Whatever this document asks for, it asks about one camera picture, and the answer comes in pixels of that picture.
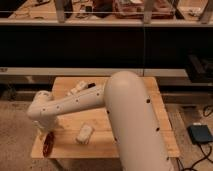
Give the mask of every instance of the black cable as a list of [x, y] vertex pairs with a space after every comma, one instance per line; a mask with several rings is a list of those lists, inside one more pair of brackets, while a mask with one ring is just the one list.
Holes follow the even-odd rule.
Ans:
[[177, 164], [178, 164], [178, 170], [181, 171], [181, 169], [183, 169], [184, 166], [183, 166], [182, 161], [179, 158], [177, 158]]
[[207, 105], [203, 108], [203, 116], [208, 117], [213, 114], [213, 105]]
[[181, 171], [198, 171], [198, 170], [194, 169], [194, 167], [195, 167], [197, 164], [199, 164], [200, 162], [204, 161], [204, 160], [208, 160], [208, 161], [210, 161], [211, 163], [213, 163], [213, 161], [209, 158], [209, 156], [210, 156], [211, 153], [212, 153], [212, 146], [209, 145], [209, 152], [206, 154], [206, 153], [203, 151], [201, 144], [197, 144], [197, 145], [198, 145], [198, 147], [201, 149], [201, 151], [202, 151], [204, 157], [201, 158], [201, 159], [199, 159], [199, 160], [197, 160], [196, 162], [194, 162], [194, 163], [192, 164], [192, 166], [189, 167], [189, 168], [184, 168], [183, 163], [182, 163], [181, 160], [178, 158], [177, 160], [178, 160], [178, 162], [180, 163], [180, 165], [181, 165], [181, 167], [182, 167]]
[[[202, 148], [201, 145], [199, 146], [199, 148], [200, 148], [201, 152], [203, 153], [203, 155], [204, 155], [204, 156], [207, 156], [206, 153], [203, 151], [203, 148]], [[211, 160], [209, 157], [207, 158], [207, 160], [208, 160], [210, 163], [213, 164], [213, 160]]]

